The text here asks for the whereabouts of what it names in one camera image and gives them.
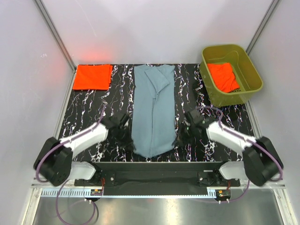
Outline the grey-blue t-shirt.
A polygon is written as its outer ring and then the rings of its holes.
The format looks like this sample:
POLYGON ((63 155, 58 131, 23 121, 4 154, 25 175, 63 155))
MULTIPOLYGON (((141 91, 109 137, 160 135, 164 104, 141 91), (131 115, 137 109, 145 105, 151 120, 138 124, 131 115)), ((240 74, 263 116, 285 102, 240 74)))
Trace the grey-blue t-shirt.
POLYGON ((152 158, 174 148, 174 70, 171 65, 134 68, 132 139, 135 153, 152 158))

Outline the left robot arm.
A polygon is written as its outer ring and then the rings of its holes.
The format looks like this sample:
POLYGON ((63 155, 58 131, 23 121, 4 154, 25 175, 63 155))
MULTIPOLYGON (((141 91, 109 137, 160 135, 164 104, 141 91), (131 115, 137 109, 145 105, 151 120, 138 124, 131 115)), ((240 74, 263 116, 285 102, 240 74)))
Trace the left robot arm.
POLYGON ((108 138, 116 141, 120 148, 134 151, 131 138, 131 118, 117 114, 100 118, 88 128, 69 137, 48 138, 33 165, 39 182, 50 182, 57 187, 67 180, 83 180, 95 186, 101 182, 102 169, 91 161, 75 162, 73 159, 89 147, 108 138))

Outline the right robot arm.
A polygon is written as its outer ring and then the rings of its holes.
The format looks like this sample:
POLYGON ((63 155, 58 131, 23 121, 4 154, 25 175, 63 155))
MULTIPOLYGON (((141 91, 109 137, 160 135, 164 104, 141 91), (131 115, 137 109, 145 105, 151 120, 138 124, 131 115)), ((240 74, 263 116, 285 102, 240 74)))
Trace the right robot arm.
POLYGON ((242 161, 225 162, 213 173, 214 183, 219 186, 232 179, 247 179, 262 187, 266 182, 277 182, 283 177, 284 165, 269 138, 238 132, 224 125, 221 119, 204 118, 197 109, 186 112, 179 125, 177 143, 202 138, 220 143, 242 156, 242 161))

